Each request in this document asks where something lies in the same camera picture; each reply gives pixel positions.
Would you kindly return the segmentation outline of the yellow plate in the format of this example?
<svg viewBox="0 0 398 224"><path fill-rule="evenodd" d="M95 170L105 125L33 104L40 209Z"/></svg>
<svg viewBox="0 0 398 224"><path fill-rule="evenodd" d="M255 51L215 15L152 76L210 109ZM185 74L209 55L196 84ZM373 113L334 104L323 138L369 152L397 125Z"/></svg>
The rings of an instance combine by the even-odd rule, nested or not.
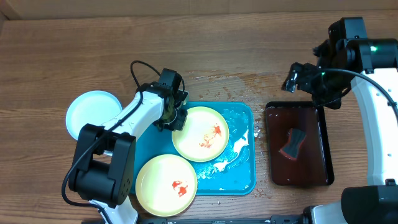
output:
<svg viewBox="0 0 398 224"><path fill-rule="evenodd" d="M196 196L197 175L184 158L164 154L140 169L135 192L141 207L158 217L171 217L186 210Z"/></svg>
<svg viewBox="0 0 398 224"><path fill-rule="evenodd" d="M177 152L193 162L208 162L223 153L229 141L224 117L214 109L196 106L187 110L181 131L172 132Z"/></svg>

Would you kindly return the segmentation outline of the light blue plate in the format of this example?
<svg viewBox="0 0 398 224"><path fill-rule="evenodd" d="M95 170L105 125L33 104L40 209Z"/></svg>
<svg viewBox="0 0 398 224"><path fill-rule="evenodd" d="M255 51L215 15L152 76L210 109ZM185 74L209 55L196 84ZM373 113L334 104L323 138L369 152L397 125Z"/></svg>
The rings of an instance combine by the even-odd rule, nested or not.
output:
<svg viewBox="0 0 398 224"><path fill-rule="evenodd" d="M100 126L122 112L120 101L111 93L102 90L86 92L69 106L65 125L70 136L77 140L84 125Z"/></svg>

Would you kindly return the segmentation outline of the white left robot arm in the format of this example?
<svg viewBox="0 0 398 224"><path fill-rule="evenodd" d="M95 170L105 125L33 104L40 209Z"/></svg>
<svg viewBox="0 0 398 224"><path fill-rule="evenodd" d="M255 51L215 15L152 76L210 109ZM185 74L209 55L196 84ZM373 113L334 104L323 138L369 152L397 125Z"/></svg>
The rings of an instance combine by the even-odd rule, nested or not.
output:
<svg viewBox="0 0 398 224"><path fill-rule="evenodd" d="M134 177L136 142L151 125L180 131L188 96L182 76L167 68L159 81L138 85L131 103L107 123L82 127L70 170L62 184L64 201L93 207L104 223L135 223L128 195Z"/></svg>

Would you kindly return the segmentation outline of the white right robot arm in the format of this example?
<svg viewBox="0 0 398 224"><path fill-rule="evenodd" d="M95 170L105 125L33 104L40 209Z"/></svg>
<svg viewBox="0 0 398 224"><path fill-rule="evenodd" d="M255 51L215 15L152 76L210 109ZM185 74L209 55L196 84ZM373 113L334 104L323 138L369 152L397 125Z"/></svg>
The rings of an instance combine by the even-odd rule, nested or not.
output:
<svg viewBox="0 0 398 224"><path fill-rule="evenodd" d="M337 110L353 92L368 151L367 185L344 189L337 202L308 207L304 223L397 222L397 41L370 39L362 17L344 17L313 51L318 59L292 64L282 88L302 90L316 106Z"/></svg>

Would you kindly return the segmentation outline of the red black sponge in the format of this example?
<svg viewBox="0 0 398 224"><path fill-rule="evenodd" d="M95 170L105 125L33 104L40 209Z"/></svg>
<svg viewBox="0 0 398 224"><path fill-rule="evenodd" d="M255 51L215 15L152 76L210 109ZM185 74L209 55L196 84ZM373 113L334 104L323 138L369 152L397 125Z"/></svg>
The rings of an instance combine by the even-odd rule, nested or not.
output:
<svg viewBox="0 0 398 224"><path fill-rule="evenodd" d="M306 133L300 129L290 129L288 132L288 140L279 149L279 153L291 161L296 161L306 136Z"/></svg>

